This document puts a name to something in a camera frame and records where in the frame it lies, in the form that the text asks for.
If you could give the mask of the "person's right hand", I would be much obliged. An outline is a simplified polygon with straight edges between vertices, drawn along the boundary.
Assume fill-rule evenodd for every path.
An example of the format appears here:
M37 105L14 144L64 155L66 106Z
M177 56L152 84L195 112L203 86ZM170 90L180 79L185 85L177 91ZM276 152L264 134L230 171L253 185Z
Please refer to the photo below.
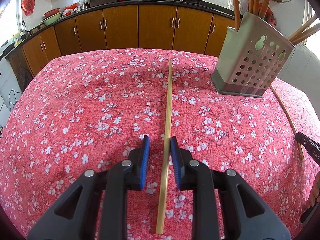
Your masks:
M313 207L316 203L319 203L319 183L320 181L320 172L316 174L316 177L313 181L312 189L309 194L309 198L306 202L307 208Z

